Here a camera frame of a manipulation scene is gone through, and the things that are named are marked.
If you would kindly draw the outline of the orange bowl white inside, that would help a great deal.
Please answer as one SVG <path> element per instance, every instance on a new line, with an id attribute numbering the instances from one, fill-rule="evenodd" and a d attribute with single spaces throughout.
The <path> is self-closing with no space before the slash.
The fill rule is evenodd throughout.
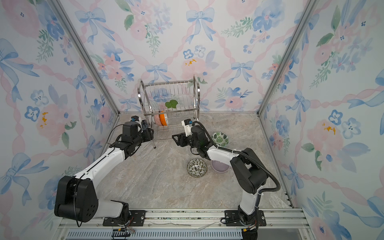
<path id="1" fill-rule="evenodd" d="M 163 127 L 168 126 L 168 116 L 164 111 L 160 111 L 159 119 Z"/>

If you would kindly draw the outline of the steel wire dish rack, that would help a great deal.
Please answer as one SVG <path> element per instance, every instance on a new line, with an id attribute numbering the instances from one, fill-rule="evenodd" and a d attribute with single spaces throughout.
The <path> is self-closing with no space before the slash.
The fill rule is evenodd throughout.
<path id="1" fill-rule="evenodd" d="M 200 118 L 201 88 L 197 77 L 148 84 L 140 79 L 137 95 L 145 120 L 154 130 L 154 148 L 157 142 L 171 140 L 172 135 L 183 132 L 183 120 Z"/>

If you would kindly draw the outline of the lavender bowl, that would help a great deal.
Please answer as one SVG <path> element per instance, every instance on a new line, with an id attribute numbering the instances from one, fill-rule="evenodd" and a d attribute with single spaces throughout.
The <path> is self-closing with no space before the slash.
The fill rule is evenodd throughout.
<path id="1" fill-rule="evenodd" d="M 212 168 L 218 173 L 225 173 L 230 169 L 230 166 L 219 161 L 211 161 Z"/>

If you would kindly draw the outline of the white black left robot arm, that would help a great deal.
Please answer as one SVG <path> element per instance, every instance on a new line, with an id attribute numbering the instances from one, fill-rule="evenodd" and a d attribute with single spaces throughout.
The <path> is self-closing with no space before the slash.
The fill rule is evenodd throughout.
<path id="1" fill-rule="evenodd" d="M 54 214 L 75 220 L 78 224 L 92 219 L 111 219 L 126 225 L 132 219 L 129 204 L 121 201 L 102 201 L 96 188 L 117 165 L 133 156 L 142 143 L 154 138 L 154 131 L 146 120 L 133 116 L 121 125 L 122 133 L 109 145 L 106 152 L 74 176 L 64 176 L 58 182 Z"/>

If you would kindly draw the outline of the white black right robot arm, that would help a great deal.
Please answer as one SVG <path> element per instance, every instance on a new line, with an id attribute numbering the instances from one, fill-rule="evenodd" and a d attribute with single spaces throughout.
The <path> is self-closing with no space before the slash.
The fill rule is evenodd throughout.
<path id="1" fill-rule="evenodd" d="M 201 125 L 185 126 L 185 132 L 172 135 L 172 139 L 177 146 L 196 149 L 202 158 L 231 166 L 243 190 L 238 206 L 238 219 L 244 226 L 256 226 L 261 190 L 266 184 L 268 174 L 262 169 L 264 165 L 255 159 L 256 154 L 252 149 L 239 152 L 221 147 L 214 143 Z"/>

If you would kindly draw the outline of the green leaf rack ornament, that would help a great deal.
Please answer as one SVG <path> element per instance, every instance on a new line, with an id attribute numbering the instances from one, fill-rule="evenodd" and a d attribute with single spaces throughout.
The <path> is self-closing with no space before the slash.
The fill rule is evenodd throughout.
<path id="1" fill-rule="evenodd" d="M 165 103 L 167 109 L 176 109 L 179 102 L 177 100 L 170 100 Z"/>

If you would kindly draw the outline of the green leaf pattern bowl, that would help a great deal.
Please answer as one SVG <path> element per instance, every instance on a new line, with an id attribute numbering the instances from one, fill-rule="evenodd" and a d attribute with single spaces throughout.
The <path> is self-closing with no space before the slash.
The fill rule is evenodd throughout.
<path id="1" fill-rule="evenodd" d="M 214 143 L 218 146 L 225 147 L 229 144 L 229 137 L 222 132 L 215 132 L 212 135 Z"/>

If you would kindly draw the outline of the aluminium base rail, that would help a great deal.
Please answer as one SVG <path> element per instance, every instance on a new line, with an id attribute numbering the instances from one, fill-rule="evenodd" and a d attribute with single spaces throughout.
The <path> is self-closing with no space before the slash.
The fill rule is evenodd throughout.
<path id="1" fill-rule="evenodd" d="M 261 209 L 256 233 L 242 225 L 227 226 L 236 210 L 147 209 L 135 213 L 127 227 L 104 226 L 95 219 L 80 227 L 63 219 L 54 240 L 313 240 L 314 234 L 302 209 Z"/>

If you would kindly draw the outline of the aluminium corner post left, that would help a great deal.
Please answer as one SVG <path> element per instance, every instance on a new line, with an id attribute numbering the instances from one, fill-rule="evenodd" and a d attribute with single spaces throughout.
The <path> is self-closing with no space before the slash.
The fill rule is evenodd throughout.
<path id="1" fill-rule="evenodd" d="M 107 86 L 101 79 L 97 71 L 97 68 L 92 61 L 91 56 L 89 55 L 86 47 L 82 43 L 81 38 L 78 32 L 76 31 L 73 23 L 71 22 L 68 14 L 66 13 L 63 5 L 61 4 L 60 1 L 57 1 L 57 0 L 49 0 L 48 4 L 50 5 L 53 12 L 58 17 L 61 24 L 63 24 L 65 31 L 69 34 L 71 40 L 74 43 L 76 50 L 80 54 L 81 60 L 84 62 L 85 66 L 91 73 L 91 76 L 96 82 L 96 85 L 99 87 L 101 93 L 104 95 L 107 103 L 111 106 L 113 113 L 118 116 L 120 114 L 120 111 L 118 110 L 117 105 L 115 104 L 111 94 L 109 93 Z"/>

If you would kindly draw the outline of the aluminium corner post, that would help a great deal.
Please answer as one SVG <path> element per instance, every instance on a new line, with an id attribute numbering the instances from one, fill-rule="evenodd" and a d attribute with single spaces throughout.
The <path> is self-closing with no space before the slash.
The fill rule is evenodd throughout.
<path id="1" fill-rule="evenodd" d="M 303 34 L 304 30 L 306 29 L 306 27 L 308 25 L 308 22 L 310 21 L 310 18 L 313 15 L 313 12 L 315 10 L 317 3 L 318 3 L 318 1 L 316 1 L 316 0 L 310 0 L 307 2 L 307 5 L 304 8 L 303 14 L 300 18 L 300 21 L 299 21 L 298 25 L 296 26 L 295 31 L 293 32 L 292 38 L 291 38 L 289 44 L 287 45 L 287 48 L 286 48 L 284 54 L 282 55 L 281 64 L 277 68 L 277 71 L 276 71 L 274 77 L 272 78 L 272 81 L 271 81 L 269 87 L 267 88 L 267 92 L 263 98 L 263 101 L 262 101 L 262 103 L 261 103 L 261 105 L 257 111 L 259 118 L 263 114 L 263 111 L 267 108 L 268 101 L 269 101 L 270 97 L 272 96 L 274 88 L 279 83 L 280 77 L 282 76 L 283 71 L 285 70 L 286 66 L 288 65 L 288 63 L 289 63 L 297 45 L 298 45 L 298 41 L 299 41 L 301 35 Z"/>
<path id="2" fill-rule="evenodd" d="M 86 47 L 82 43 L 81 38 L 78 32 L 76 31 L 73 23 L 71 22 L 68 14 L 66 13 L 63 5 L 61 4 L 60 1 L 57 1 L 57 0 L 49 0 L 48 4 L 50 5 L 53 12 L 58 17 L 61 24 L 63 24 L 65 31 L 69 34 L 71 40 L 74 43 L 76 50 L 80 54 L 81 60 L 84 62 L 85 66 L 91 73 L 91 76 L 96 82 L 96 85 L 99 87 L 101 93 L 104 95 L 107 103 L 111 106 L 113 113 L 118 116 L 120 114 L 120 111 L 118 110 L 117 105 L 115 104 L 111 94 L 109 93 L 107 86 L 101 79 L 97 71 L 97 68 L 92 61 L 91 56 L 89 55 Z"/>

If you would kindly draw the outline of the aluminium corner post right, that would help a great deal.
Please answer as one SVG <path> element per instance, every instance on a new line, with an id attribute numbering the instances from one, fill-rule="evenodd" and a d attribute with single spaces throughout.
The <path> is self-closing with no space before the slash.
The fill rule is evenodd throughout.
<path id="1" fill-rule="evenodd" d="M 289 44 L 287 45 L 287 48 L 286 48 L 284 54 L 282 55 L 281 64 L 277 68 L 277 71 L 276 71 L 274 77 L 272 78 L 272 81 L 271 81 L 269 87 L 267 88 L 267 92 L 263 98 L 263 101 L 262 101 L 262 103 L 261 103 L 261 105 L 257 111 L 259 118 L 263 114 L 263 111 L 267 108 L 268 101 L 269 101 L 270 97 L 272 96 L 274 88 L 279 83 L 280 77 L 282 76 L 283 71 L 285 70 L 286 66 L 288 65 L 288 63 L 289 63 L 297 45 L 298 45 L 298 41 L 299 41 L 301 35 L 303 34 L 304 30 L 306 29 L 306 27 L 308 25 L 308 22 L 310 21 L 310 18 L 313 15 L 313 12 L 315 10 L 317 3 L 318 3 L 318 1 L 316 1 L 316 0 L 310 0 L 307 2 L 307 5 L 304 8 L 303 14 L 300 18 L 300 21 L 299 21 L 298 25 L 296 26 L 295 31 L 293 32 L 292 38 L 291 38 Z"/>

